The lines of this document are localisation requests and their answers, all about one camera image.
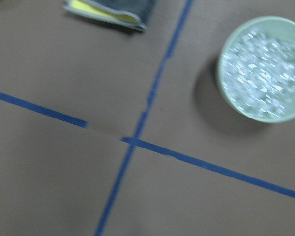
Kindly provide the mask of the grey folded cloth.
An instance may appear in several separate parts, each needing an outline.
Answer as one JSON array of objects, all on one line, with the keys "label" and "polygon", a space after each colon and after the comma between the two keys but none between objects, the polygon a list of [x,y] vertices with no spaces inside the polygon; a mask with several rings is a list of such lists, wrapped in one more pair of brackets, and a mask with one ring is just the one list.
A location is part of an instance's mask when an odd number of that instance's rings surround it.
[{"label": "grey folded cloth", "polygon": [[88,19],[145,31],[155,5],[155,0],[65,0],[63,8]]}]

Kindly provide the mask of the green bowl of ice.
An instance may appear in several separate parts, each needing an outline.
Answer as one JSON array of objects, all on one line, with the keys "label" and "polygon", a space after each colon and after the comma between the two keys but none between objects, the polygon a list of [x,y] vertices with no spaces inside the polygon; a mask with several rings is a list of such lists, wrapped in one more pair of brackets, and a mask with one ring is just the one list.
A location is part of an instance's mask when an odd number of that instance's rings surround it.
[{"label": "green bowl of ice", "polygon": [[225,101],[263,123],[295,118],[295,22],[257,17],[240,25],[225,42],[216,67]]}]

